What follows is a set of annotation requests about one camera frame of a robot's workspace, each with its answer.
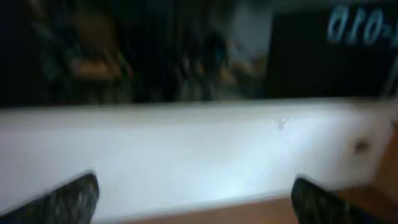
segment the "dark panel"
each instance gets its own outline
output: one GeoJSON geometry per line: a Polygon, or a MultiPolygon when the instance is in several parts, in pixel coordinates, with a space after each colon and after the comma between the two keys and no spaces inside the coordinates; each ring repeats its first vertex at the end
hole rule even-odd
{"type": "MultiPolygon", "coordinates": [[[[396,4],[347,6],[348,19],[340,40],[328,40],[333,9],[296,12],[274,18],[266,93],[269,98],[380,96],[386,84],[397,47],[396,4]],[[358,26],[356,42],[348,36],[358,9],[366,17],[358,26]],[[364,31],[371,13],[381,9],[384,20],[379,38],[364,43],[364,31]],[[384,28],[391,30],[384,37],[384,28]]],[[[333,26],[338,30],[339,23],[333,26]]]]}

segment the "wooden floor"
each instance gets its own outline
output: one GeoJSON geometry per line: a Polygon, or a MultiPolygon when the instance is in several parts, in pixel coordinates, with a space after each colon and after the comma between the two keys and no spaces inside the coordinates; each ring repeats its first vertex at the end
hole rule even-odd
{"type": "MultiPolygon", "coordinates": [[[[398,204],[389,200],[371,187],[361,187],[338,192],[338,196],[349,200],[363,210],[398,223],[398,204]]],[[[258,203],[235,205],[183,215],[153,217],[126,222],[128,224],[280,224],[297,223],[289,198],[267,200],[258,203]]]]}

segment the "white wall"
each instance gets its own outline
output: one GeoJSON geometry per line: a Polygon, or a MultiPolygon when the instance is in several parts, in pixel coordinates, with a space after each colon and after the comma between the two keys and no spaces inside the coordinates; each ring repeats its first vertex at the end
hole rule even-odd
{"type": "Polygon", "coordinates": [[[87,169],[95,220],[287,194],[295,176],[368,182],[389,137],[388,104],[268,103],[0,113],[0,211],[87,169]],[[287,119],[284,127],[282,119],[287,119]],[[353,139],[369,137],[353,158],[353,139]]]}

